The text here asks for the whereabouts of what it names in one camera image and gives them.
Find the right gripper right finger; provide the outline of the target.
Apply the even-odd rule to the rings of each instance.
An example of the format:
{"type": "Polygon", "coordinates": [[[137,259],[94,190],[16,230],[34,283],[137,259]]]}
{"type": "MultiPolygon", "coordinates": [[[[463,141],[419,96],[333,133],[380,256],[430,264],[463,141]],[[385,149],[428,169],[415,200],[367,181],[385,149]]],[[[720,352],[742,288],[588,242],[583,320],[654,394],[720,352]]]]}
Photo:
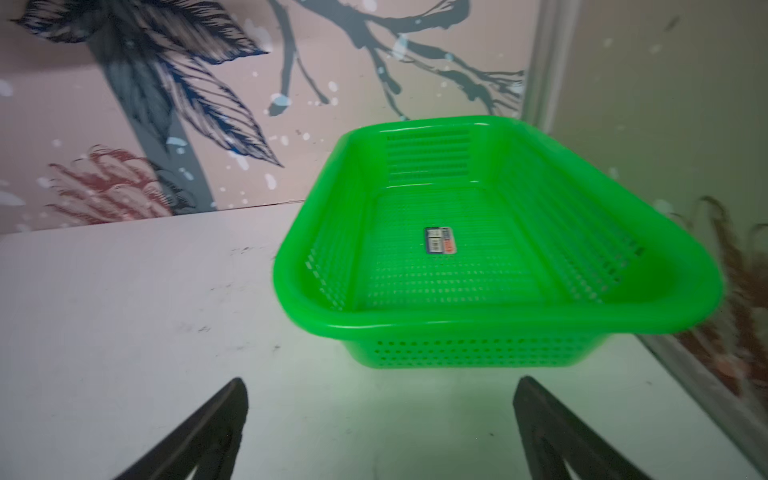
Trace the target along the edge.
{"type": "Polygon", "coordinates": [[[533,377],[512,404],[533,479],[650,479],[533,377]]]}

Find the green plastic basket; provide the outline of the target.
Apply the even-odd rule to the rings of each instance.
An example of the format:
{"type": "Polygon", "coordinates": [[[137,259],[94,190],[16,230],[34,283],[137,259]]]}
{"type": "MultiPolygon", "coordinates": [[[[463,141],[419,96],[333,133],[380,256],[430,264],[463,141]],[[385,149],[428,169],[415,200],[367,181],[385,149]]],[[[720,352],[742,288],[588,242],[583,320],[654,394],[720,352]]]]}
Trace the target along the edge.
{"type": "Polygon", "coordinates": [[[688,330],[725,290],[672,220],[496,116],[342,136],[273,284],[298,327],[383,369],[569,366],[614,334],[688,330]]]}

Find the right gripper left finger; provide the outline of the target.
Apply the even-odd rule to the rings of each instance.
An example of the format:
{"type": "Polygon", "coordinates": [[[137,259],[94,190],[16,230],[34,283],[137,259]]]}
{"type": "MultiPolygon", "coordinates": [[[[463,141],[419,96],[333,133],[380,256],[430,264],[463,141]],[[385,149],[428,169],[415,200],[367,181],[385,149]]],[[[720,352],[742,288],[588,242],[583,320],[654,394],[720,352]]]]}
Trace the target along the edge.
{"type": "Polygon", "coordinates": [[[248,409],[246,386],[234,378],[118,477],[231,478],[248,409]]]}

